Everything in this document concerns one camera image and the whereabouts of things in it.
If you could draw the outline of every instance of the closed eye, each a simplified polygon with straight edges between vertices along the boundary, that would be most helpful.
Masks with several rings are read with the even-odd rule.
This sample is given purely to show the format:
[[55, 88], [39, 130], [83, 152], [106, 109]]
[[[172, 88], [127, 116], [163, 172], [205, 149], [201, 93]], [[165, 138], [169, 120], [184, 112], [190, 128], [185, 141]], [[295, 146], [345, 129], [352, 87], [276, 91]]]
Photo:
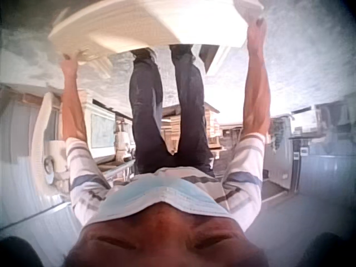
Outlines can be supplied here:
[[230, 239], [230, 238], [231, 238], [231, 236], [228, 236], [228, 235], [211, 236], [211, 237], [204, 238], [204, 239], [198, 241], [194, 245], [194, 248], [205, 249], [205, 248], [216, 245], [217, 243], [224, 241], [226, 239]]
[[110, 238], [108, 236], [99, 236], [96, 238], [96, 240], [101, 241], [101, 242], [105, 242], [114, 246], [119, 246], [123, 249], [127, 249], [127, 250], [134, 250], [137, 249], [137, 247], [135, 245], [133, 245], [130, 242], [124, 241], [124, 240], [119, 240], [119, 239], [115, 239], [115, 238]]

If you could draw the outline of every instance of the stack of wood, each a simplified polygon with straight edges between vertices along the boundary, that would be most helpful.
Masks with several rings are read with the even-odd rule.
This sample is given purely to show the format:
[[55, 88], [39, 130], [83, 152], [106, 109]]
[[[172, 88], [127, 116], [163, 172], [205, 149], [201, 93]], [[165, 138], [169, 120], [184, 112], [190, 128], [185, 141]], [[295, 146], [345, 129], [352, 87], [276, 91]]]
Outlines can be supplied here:
[[[220, 125], [217, 121], [218, 110], [205, 103], [206, 135], [209, 148], [219, 149]], [[170, 153], [177, 152], [180, 138], [180, 107], [179, 105], [165, 107], [163, 110], [164, 119], [162, 120], [161, 135], [166, 142]]]

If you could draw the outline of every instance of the black pants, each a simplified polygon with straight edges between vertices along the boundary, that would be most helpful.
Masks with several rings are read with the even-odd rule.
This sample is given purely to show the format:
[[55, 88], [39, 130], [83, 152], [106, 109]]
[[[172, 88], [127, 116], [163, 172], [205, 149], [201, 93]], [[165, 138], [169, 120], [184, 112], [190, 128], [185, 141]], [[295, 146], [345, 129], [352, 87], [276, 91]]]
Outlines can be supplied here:
[[171, 155], [161, 137], [162, 82], [151, 59], [136, 58], [130, 80], [133, 137], [139, 173], [152, 173], [162, 167], [191, 166], [214, 177], [210, 167], [212, 153], [207, 144], [204, 87], [201, 74], [193, 65], [193, 55], [172, 55], [175, 66], [181, 135], [178, 152]]

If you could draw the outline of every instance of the face mask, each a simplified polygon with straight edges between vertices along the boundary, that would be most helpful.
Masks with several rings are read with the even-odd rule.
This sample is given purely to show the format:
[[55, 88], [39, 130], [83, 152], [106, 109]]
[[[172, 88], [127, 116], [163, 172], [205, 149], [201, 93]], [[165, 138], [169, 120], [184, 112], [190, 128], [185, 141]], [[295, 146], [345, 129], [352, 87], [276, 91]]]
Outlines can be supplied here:
[[190, 214], [230, 217], [222, 206], [194, 184], [174, 177], [145, 174], [107, 196], [87, 225], [127, 217], [158, 202]]

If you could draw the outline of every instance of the shoe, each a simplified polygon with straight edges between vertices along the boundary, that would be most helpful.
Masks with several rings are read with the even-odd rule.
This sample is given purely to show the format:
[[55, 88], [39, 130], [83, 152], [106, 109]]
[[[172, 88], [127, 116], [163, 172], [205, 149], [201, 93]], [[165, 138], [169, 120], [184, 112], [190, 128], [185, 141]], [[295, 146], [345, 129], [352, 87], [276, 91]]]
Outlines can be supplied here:
[[152, 59], [153, 61], [155, 61], [156, 58], [155, 51], [153, 51], [149, 47], [131, 50], [130, 52], [135, 58], [138, 58], [140, 60]]
[[192, 44], [172, 44], [169, 45], [169, 49], [172, 53], [172, 58], [180, 58], [185, 54], [193, 55], [191, 52], [191, 48], [193, 47]]

